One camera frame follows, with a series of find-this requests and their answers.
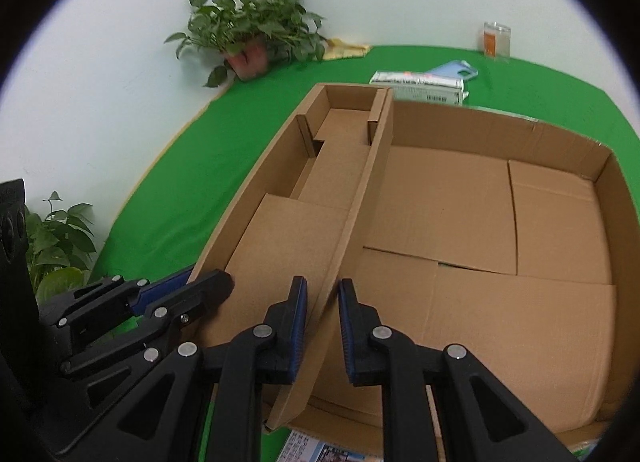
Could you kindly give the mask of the colourful puzzle box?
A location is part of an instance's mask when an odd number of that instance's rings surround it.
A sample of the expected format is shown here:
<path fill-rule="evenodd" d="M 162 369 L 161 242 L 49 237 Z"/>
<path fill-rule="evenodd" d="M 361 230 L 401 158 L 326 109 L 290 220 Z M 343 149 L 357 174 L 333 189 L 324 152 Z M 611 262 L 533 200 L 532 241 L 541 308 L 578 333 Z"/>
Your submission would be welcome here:
<path fill-rule="evenodd" d="M 363 454 L 349 451 L 317 438 L 292 430 L 288 435 L 278 462 L 352 462 L 365 461 Z"/>

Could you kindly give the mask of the green table cloth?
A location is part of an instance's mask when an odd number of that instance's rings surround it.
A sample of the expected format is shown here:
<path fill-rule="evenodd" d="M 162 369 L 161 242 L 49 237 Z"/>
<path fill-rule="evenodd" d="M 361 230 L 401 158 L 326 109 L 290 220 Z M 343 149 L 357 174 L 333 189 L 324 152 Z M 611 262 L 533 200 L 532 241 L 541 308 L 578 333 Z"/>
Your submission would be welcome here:
<path fill-rule="evenodd" d="M 285 120 L 318 83 L 370 85 L 376 71 L 427 69 L 454 58 L 440 48 L 378 48 L 369 56 L 292 65 L 239 83 L 215 100 L 145 176 L 119 214 L 98 273 L 160 278 L 195 266 L 215 226 Z M 639 142 L 605 92 L 523 60 L 471 54 L 478 76 L 466 107 L 539 121 L 591 139 L 620 163 L 639 219 Z M 291 424 L 341 447 L 380 454 L 381 393 L 348 382 L 340 332 L 303 413 Z"/>

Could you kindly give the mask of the cardboard insert divider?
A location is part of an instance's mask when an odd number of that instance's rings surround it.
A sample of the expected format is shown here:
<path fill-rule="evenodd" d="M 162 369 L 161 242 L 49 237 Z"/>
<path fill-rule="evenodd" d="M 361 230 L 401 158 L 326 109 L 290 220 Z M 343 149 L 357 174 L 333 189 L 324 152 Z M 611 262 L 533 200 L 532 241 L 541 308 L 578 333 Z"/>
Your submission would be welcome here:
<path fill-rule="evenodd" d="M 393 94 L 371 85 L 318 83 L 274 135 L 224 210 L 195 263 L 198 280 L 234 281 L 201 325 L 224 343 L 307 281 L 304 352 L 295 382 L 272 384 L 266 424 L 291 424 L 307 406 L 337 329 L 335 285 L 349 276 L 368 232 L 393 137 Z"/>

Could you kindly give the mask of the large shallow cardboard box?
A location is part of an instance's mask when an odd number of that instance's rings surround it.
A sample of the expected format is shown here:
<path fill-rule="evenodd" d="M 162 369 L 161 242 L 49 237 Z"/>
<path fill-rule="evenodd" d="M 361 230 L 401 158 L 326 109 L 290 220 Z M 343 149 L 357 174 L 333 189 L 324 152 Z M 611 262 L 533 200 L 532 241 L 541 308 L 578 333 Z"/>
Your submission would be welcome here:
<path fill-rule="evenodd" d="M 349 278 L 384 323 L 465 345 L 567 445 L 639 371 L 639 220 L 620 163 L 560 127 L 398 102 Z"/>

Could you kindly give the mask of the light blue phone case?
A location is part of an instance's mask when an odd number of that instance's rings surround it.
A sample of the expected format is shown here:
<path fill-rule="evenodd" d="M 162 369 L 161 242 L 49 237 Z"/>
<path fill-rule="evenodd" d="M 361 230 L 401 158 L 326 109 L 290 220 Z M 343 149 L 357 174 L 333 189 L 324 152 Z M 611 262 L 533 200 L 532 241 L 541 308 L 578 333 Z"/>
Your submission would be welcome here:
<path fill-rule="evenodd" d="M 478 76 L 478 70 L 465 60 L 451 60 L 428 71 L 435 76 L 468 81 Z"/>

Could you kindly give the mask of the potted green plant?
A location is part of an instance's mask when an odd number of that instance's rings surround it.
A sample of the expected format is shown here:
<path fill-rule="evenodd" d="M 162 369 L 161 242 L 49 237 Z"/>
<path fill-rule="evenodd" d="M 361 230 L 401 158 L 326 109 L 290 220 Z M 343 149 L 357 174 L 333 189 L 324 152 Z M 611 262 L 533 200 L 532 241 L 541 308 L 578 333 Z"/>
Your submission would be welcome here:
<path fill-rule="evenodd" d="M 329 40 L 322 36 L 323 17 L 302 0 L 188 0 L 186 29 L 169 34 L 175 55 L 188 48 L 211 50 L 221 63 L 205 85 L 218 88 L 230 74 L 241 81 L 268 71 L 271 63 L 320 62 Z"/>

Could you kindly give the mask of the yellow cloth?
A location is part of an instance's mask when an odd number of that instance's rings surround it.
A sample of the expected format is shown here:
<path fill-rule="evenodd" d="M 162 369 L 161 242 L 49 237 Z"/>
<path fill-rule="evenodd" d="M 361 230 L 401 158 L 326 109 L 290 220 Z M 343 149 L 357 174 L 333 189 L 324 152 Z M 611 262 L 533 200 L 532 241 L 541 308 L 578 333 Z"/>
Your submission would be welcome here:
<path fill-rule="evenodd" d="M 360 58 L 367 56 L 371 48 L 372 46 L 367 44 L 352 44 L 337 38 L 328 39 L 322 59 L 327 62 L 328 60 Z"/>

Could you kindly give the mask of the clear glass jar orange label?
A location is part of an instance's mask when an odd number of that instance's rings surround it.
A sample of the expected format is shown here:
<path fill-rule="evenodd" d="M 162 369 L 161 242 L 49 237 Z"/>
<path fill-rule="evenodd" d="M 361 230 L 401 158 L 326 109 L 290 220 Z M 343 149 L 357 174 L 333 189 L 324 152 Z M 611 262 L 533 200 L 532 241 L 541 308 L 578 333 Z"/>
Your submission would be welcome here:
<path fill-rule="evenodd" d="M 511 28 L 498 22 L 484 22 L 483 51 L 487 57 L 508 60 L 511 55 Z"/>

